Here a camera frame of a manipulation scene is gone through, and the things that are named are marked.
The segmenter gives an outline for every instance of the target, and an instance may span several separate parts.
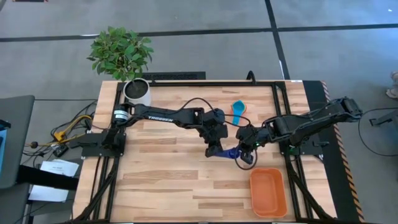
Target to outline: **orange tray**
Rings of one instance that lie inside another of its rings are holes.
[[[287,213],[284,180],[275,168],[256,168],[250,175],[254,213],[264,218],[280,218]]]

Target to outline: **paper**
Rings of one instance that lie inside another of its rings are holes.
[[[52,162],[43,161],[40,170],[73,177],[76,174],[78,167],[79,165],[76,163],[56,159]],[[32,187],[32,191],[30,192],[29,200],[63,202],[67,199],[67,196],[68,190],[34,185]]]

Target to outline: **potted plant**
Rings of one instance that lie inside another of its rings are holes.
[[[92,66],[97,74],[105,73],[125,82],[124,96],[134,104],[142,103],[150,106],[150,89],[146,80],[142,79],[142,66],[147,67],[147,59],[152,61],[150,53],[154,49],[145,46],[150,38],[139,37],[132,30],[126,32],[124,27],[108,27],[108,33],[102,31],[91,49],[88,60],[94,61]]]

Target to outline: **green leaves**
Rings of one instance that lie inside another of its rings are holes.
[[[137,60],[139,58],[141,58],[141,55],[135,54],[135,55],[132,56],[131,60]]]
[[[135,38],[137,38],[138,34],[133,31],[130,31],[130,36],[132,39],[135,39]]]
[[[142,43],[151,43],[150,38],[145,37],[141,40]]]
[[[102,31],[90,45],[92,52],[87,57],[92,61],[91,68],[97,74],[112,75],[117,80],[132,80],[142,76],[142,67],[148,70],[147,59],[152,61],[154,52],[145,44],[151,43],[150,38],[140,37],[132,30],[109,26],[108,33]]]
[[[116,65],[112,64],[111,62],[105,62],[104,64],[105,64],[106,69],[115,69],[116,68]]]
[[[115,29],[111,26],[108,26],[108,32],[110,35],[114,35],[115,34]]]
[[[112,46],[111,46],[111,50],[114,51],[114,50],[117,49],[117,47],[118,47],[118,43],[114,43],[114,44],[112,44]]]
[[[129,55],[129,54],[131,54],[131,53],[133,53],[133,51],[134,51],[134,46],[133,45],[130,45],[125,51],[124,51],[124,54],[125,55]]]
[[[98,65],[99,62],[100,62],[100,61],[95,62],[95,63],[91,66],[91,69],[94,70],[95,67]]]

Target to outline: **wooden table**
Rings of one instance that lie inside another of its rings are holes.
[[[294,114],[309,111],[302,82],[286,82],[289,103]],[[108,127],[117,82],[102,84],[94,124]],[[243,100],[245,116],[255,126],[275,116],[271,88],[268,86],[181,86],[151,87],[152,106],[176,110],[187,100],[202,97],[213,107],[230,113],[230,104]],[[280,95],[281,108],[283,99]],[[209,107],[193,101],[189,107]],[[222,139],[224,149],[237,145],[237,128],[228,126],[229,138]],[[121,158],[112,222],[253,222],[294,221],[284,158],[278,144],[258,149],[256,167],[275,167],[283,175],[288,212],[283,218],[259,218],[251,208],[250,170],[239,169],[233,160],[205,157],[206,144],[196,130],[185,130],[172,123],[142,120],[126,130],[127,145]],[[314,156],[302,156],[309,191],[331,216],[336,216],[325,167]],[[81,171],[73,213],[80,214],[90,201],[97,158],[87,158]],[[302,194],[297,189],[301,214],[305,215]],[[107,193],[101,204],[105,211]]]

